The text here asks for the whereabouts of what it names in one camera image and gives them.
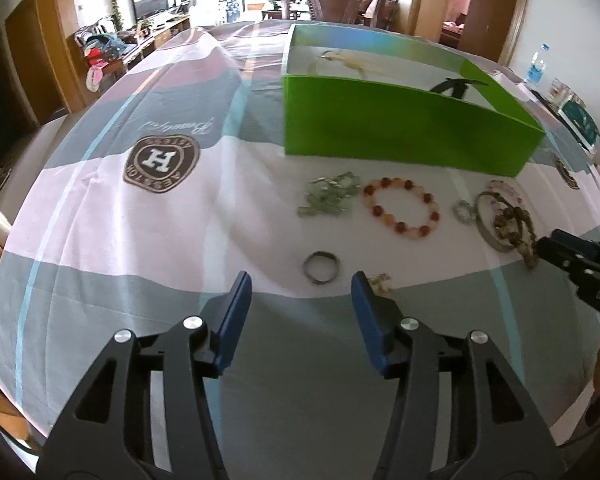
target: brown beaded bracelet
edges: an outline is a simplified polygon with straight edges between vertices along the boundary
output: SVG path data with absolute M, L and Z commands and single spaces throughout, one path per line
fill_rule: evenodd
M 406 189 L 421 198 L 429 207 L 429 221 L 427 224 L 420 227 L 409 227 L 405 222 L 395 221 L 394 215 L 387 213 L 381 205 L 378 205 L 376 191 L 389 187 L 393 189 Z M 436 229 L 440 221 L 440 207 L 433 201 L 433 195 L 425 192 L 422 186 L 416 186 L 411 180 L 388 177 L 384 177 L 381 180 L 372 180 L 365 186 L 362 196 L 366 208 L 371 211 L 373 216 L 382 219 L 384 225 L 393 228 L 398 234 L 406 235 L 413 240 L 428 236 Z

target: metal ring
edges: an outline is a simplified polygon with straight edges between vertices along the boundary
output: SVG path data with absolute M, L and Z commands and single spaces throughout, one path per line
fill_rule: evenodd
M 327 260 L 331 260 L 334 263 L 334 268 L 333 268 L 333 276 L 331 276 L 328 280 L 318 280 L 317 278 L 315 278 L 314 276 L 312 276 L 309 273 L 309 264 L 315 259 L 315 258 L 326 258 Z M 314 284 L 314 285 L 326 285 L 327 283 L 331 283 L 332 281 L 334 281 L 338 275 L 340 274 L 340 260 L 338 259 L 338 257 L 333 254 L 333 253 L 328 253 L 327 251 L 316 251 L 315 253 L 311 254 L 302 264 L 302 272 L 304 272 L 304 275 Z
M 451 211 L 458 221 L 465 225 L 471 225 L 475 222 L 475 209 L 474 206 L 469 204 L 466 200 L 458 200 L 451 206 Z

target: blue gripper pad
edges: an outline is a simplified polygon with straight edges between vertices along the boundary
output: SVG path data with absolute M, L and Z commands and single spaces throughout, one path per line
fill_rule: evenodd
M 395 364 L 390 355 L 399 344 L 395 330 L 402 313 L 395 301 L 374 294 L 364 272 L 355 273 L 351 279 L 351 301 L 371 364 L 383 377 L 389 378 L 393 375 L 390 368 Z
M 227 294 L 206 302 L 200 316 L 209 328 L 211 349 L 215 352 L 213 366 L 218 375 L 231 364 L 251 304 L 251 277 L 238 274 Z

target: plastic water bottle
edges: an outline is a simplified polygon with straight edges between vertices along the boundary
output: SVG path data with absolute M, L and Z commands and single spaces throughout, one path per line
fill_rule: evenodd
M 525 83 L 532 87 L 537 88 L 538 83 L 542 79 L 542 74 L 546 70 L 546 56 L 549 53 L 549 45 L 543 43 L 534 56 L 531 58 L 531 66 L 529 72 L 526 73 Z

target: metal screw head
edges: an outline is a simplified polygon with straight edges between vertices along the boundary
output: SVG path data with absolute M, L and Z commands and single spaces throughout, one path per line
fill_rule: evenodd
M 478 345 L 484 345 L 489 340 L 489 336 L 480 330 L 471 332 L 471 341 L 478 343 Z
M 113 336 L 113 339 L 116 340 L 116 343 L 126 343 L 131 339 L 131 331 L 129 330 L 119 330 L 116 332 L 116 335 Z
M 413 317 L 405 317 L 401 322 L 400 326 L 405 330 L 417 330 L 420 326 L 420 322 Z
M 195 330 L 197 328 L 200 328 L 203 323 L 204 321 L 202 321 L 202 318 L 200 316 L 190 316 L 182 322 L 184 328 L 187 328 L 188 330 Z

